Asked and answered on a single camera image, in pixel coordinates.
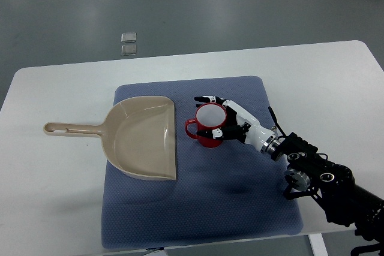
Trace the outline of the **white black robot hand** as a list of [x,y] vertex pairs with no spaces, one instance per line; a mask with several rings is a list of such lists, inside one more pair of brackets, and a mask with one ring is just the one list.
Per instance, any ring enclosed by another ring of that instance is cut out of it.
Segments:
[[261,153],[269,154],[280,144],[275,131],[261,126],[255,116],[234,101],[217,96],[199,96],[194,100],[197,101],[197,108],[202,104],[217,103],[222,105],[227,113],[224,127],[200,130],[197,135],[221,141],[237,140],[252,145]]

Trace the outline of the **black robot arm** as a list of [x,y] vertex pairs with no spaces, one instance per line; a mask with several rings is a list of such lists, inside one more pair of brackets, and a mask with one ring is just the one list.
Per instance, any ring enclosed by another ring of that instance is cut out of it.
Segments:
[[286,156],[288,183],[284,197],[311,197],[325,212],[329,223],[350,227],[370,245],[357,246],[351,255],[377,252],[383,255],[383,199],[355,183],[350,168],[336,164],[327,154],[294,132],[272,139],[266,148],[273,160]]

